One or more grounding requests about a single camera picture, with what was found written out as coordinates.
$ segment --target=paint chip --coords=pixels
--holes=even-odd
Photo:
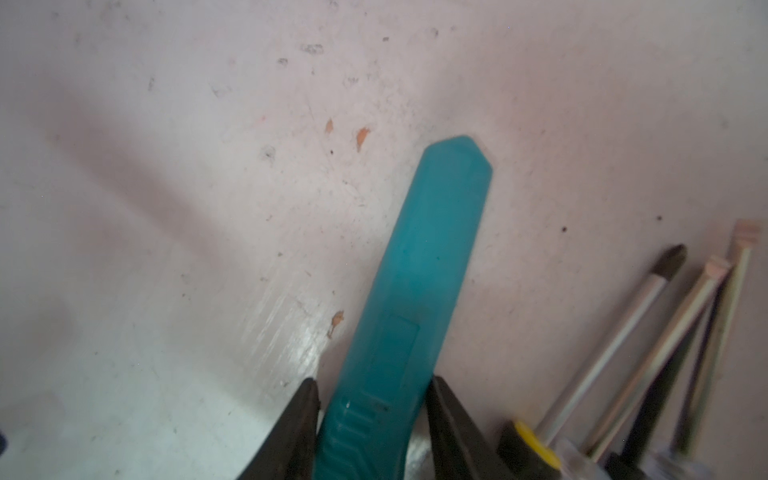
[[[371,130],[369,130],[367,127],[363,127],[360,129],[360,131],[357,132],[357,151],[360,151],[360,148],[362,148],[362,143],[366,141],[366,137],[369,133],[371,133]]]
[[[333,337],[333,330],[336,329],[336,327],[344,321],[344,310],[339,310],[336,312],[336,315],[333,316],[331,319],[331,328],[328,330],[328,338]]]

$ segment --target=teal tool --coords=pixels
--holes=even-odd
[[[469,137],[424,151],[320,428],[314,480],[403,477],[491,175]]]

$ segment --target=silver metal shaft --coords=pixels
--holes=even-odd
[[[584,454],[594,461],[600,459],[729,270],[729,262],[714,255],[710,257],[694,288],[672,315],[659,340],[588,436],[581,449]]]
[[[581,366],[557,400],[554,401],[544,418],[536,426],[536,438],[545,445],[551,445],[563,425],[571,416],[584,394],[592,387],[596,378],[603,371],[608,361],[619,346],[632,333],[650,306],[659,297],[667,279],[652,273],[634,295],[629,306],[613,325],[600,345]]]
[[[713,315],[708,319],[701,350],[672,440],[672,452],[684,457],[690,458],[694,454],[707,401],[714,387],[717,370],[725,356],[746,272],[759,234],[756,223],[748,220],[740,220],[734,229],[728,256],[728,260],[733,262],[733,270],[720,289]]]

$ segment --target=yellow stripe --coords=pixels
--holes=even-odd
[[[533,430],[523,422],[515,422],[515,430],[518,431],[520,438],[523,439],[534,452],[536,452],[536,455],[541,457],[542,460],[547,462],[549,466],[555,470],[560,469],[560,459],[558,456],[549,447],[538,441]]]

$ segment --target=white table surface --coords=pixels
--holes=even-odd
[[[4,0],[0,478],[237,476],[302,378],[327,401],[419,157],[457,134],[495,172],[437,373],[491,443],[690,248],[581,440],[768,212],[767,27],[759,0]],[[720,478],[768,476],[767,287],[763,248],[697,451]]]

